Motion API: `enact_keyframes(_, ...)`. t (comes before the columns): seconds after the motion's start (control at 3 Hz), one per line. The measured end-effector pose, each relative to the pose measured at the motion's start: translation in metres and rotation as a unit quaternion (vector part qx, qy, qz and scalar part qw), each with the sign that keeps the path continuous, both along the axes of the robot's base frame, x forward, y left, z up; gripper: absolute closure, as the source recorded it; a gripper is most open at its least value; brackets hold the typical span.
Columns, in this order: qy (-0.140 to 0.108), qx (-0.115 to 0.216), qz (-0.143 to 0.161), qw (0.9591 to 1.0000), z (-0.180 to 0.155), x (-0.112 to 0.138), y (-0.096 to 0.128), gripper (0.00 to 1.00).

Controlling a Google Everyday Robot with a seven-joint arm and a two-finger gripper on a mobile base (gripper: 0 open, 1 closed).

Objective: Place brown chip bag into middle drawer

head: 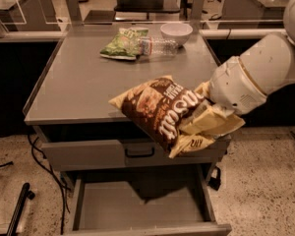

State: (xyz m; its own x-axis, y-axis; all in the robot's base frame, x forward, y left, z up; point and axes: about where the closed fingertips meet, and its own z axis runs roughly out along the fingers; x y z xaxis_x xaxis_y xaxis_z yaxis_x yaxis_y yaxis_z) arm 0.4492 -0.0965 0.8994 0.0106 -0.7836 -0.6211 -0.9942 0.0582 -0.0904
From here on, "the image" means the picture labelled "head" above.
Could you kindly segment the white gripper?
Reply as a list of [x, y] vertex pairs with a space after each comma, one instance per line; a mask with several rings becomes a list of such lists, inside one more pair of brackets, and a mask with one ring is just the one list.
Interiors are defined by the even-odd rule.
[[237, 115], [245, 115], [266, 102], [266, 95], [250, 77], [239, 56], [232, 56], [216, 68], [209, 82], [199, 84], [195, 92], [218, 104], [205, 100], [181, 121], [179, 130], [188, 135], [232, 133], [245, 124]]

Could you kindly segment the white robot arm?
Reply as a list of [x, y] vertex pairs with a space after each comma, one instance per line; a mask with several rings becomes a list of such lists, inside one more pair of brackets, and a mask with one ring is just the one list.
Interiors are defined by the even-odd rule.
[[227, 114], [252, 125], [295, 126], [295, 0], [283, 14], [285, 32], [271, 32], [232, 56], [196, 87]]

